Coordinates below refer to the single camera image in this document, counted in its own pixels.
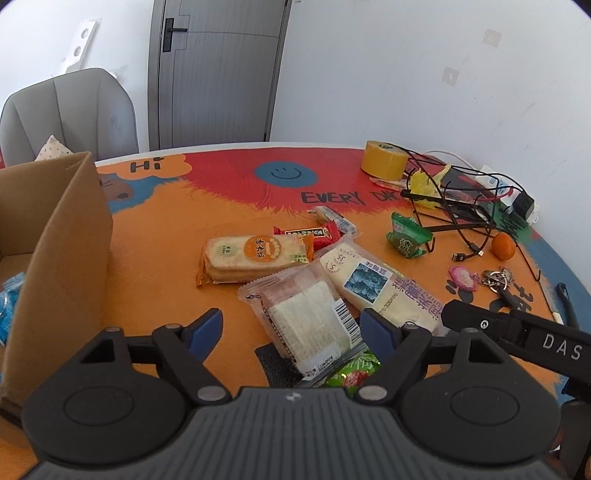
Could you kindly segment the white purple bread packet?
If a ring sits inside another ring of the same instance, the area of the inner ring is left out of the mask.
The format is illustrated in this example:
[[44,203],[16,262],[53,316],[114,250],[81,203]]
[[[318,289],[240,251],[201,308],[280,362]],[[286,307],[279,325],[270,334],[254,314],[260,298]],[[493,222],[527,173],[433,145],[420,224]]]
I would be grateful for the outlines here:
[[346,236],[325,249],[318,263],[338,290],[356,309],[373,309],[401,327],[412,322],[444,336],[443,303]]

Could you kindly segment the green blue candy packet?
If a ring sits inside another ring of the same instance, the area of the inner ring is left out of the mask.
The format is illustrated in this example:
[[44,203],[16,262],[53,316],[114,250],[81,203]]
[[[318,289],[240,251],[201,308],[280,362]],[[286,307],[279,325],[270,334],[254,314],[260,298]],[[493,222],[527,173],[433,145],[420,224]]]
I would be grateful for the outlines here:
[[381,366],[377,356],[366,349],[346,364],[336,369],[322,384],[325,388],[342,388],[349,397],[358,391],[360,385],[372,376]]

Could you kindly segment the white sandwich cake packet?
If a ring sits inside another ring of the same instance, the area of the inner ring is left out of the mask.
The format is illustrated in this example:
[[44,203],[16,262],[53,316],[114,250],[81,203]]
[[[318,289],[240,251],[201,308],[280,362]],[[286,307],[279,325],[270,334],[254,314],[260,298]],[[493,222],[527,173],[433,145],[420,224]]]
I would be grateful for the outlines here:
[[327,374],[363,343],[356,319],[318,262],[249,282],[238,299],[305,381]]

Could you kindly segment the orange cracker packet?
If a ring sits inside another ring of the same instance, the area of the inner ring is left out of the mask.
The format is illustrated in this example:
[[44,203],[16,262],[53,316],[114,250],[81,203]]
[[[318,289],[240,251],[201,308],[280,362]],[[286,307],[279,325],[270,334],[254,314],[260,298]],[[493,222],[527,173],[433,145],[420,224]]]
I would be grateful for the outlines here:
[[201,252],[197,285],[242,284],[308,265],[314,260],[310,236],[245,235],[207,240]]

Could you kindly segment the red candy bar packet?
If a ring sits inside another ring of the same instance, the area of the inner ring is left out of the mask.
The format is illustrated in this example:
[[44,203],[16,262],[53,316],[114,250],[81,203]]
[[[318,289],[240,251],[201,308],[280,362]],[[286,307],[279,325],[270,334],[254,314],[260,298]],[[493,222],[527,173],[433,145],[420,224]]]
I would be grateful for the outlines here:
[[322,248],[335,244],[342,238],[342,233],[339,231],[335,221],[329,221],[317,227],[301,229],[281,230],[279,227],[274,227],[273,233],[276,235],[310,236],[314,251],[322,250]]

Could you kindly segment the small clear candy bar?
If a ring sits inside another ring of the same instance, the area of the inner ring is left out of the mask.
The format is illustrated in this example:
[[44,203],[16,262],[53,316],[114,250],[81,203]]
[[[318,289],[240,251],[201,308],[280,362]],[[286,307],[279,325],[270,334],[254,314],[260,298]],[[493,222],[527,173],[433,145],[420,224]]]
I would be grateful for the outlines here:
[[339,232],[342,234],[351,234],[352,236],[358,234],[358,229],[356,229],[355,224],[328,206],[315,206],[314,208],[311,208],[308,213],[314,216],[318,223],[325,224],[334,222],[335,225],[337,225]]

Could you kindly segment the blue snack packet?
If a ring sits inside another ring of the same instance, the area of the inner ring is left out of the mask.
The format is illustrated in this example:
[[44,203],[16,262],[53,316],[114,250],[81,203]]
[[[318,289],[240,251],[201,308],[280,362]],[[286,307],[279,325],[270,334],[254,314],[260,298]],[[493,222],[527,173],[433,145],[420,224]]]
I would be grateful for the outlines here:
[[12,329],[21,288],[24,284],[25,273],[20,272],[2,283],[0,292],[0,343],[5,346]]

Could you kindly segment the orange tangerine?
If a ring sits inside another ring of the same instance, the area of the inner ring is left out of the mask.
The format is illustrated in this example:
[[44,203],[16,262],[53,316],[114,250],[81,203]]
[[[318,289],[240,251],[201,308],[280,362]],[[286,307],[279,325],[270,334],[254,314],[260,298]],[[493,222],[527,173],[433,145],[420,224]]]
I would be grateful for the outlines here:
[[517,251],[515,240],[505,232],[499,232],[492,240],[491,252],[501,261],[512,259]]

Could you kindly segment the colourful cartoon table mat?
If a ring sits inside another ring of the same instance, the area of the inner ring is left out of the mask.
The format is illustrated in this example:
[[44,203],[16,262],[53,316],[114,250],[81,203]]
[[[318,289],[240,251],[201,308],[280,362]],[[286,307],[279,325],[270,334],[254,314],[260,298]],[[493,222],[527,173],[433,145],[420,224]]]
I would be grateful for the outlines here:
[[[557,479],[562,436],[581,478],[589,431],[527,363],[590,379],[590,337],[525,312],[444,303],[378,242],[356,156],[290,154],[305,190],[358,212],[351,251],[315,253],[300,186],[270,181],[286,152],[225,149],[97,165],[87,153],[1,172],[1,272],[22,274],[3,357],[32,479]],[[290,278],[274,299],[332,289],[315,376],[370,348],[381,368],[349,395],[252,385],[263,327],[232,272]]]

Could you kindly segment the black charger plug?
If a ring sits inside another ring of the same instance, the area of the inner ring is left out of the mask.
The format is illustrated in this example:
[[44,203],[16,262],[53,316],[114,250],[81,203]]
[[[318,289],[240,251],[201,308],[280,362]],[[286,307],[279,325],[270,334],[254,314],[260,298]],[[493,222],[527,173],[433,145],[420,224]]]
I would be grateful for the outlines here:
[[513,201],[513,211],[522,219],[528,220],[535,209],[535,200],[525,191],[520,192]]

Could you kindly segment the white power strip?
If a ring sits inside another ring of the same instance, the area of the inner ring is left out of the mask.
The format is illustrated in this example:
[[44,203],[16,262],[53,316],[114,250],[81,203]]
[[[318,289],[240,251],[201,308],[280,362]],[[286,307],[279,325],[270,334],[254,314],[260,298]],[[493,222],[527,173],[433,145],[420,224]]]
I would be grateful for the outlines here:
[[[496,172],[494,169],[484,165],[475,180],[480,183],[488,192],[493,194],[493,197],[503,204],[503,211],[507,214],[516,214],[513,211],[513,201],[517,195],[525,191],[518,182],[509,176]],[[535,209],[528,220],[525,220],[529,225],[537,223],[539,220],[539,206],[535,201]]]

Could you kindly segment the brown cardboard box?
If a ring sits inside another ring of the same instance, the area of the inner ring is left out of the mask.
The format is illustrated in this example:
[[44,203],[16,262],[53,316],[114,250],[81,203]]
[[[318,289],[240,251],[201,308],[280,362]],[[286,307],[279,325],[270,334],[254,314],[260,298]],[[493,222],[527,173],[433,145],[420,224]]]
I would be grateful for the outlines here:
[[112,217],[88,152],[1,172],[1,278],[23,274],[1,348],[1,411],[25,401],[99,331]]

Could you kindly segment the grey upholstered chair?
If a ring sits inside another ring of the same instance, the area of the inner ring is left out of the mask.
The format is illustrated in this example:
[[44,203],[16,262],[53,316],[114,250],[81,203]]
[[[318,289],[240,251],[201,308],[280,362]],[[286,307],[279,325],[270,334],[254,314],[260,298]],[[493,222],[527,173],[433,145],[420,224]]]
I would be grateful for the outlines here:
[[139,152],[132,101],[100,68],[42,81],[6,100],[1,113],[6,166],[34,161],[51,136],[70,151],[90,152],[96,160]]

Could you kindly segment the grey door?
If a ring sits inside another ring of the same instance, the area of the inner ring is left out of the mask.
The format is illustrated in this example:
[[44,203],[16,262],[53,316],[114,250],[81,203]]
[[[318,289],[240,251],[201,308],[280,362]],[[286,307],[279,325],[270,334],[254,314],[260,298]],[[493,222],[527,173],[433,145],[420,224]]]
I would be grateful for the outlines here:
[[148,47],[152,150],[270,139],[289,1],[157,1]]

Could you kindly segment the white wall bracket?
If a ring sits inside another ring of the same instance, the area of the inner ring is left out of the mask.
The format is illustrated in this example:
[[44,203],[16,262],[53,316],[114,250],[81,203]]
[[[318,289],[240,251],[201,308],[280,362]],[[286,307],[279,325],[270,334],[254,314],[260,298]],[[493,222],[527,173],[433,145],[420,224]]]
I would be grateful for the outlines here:
[[56,70],[57,76],[82,69],[100,23],[100,19],[90,19],[81,21],[77,25],[68,52]]

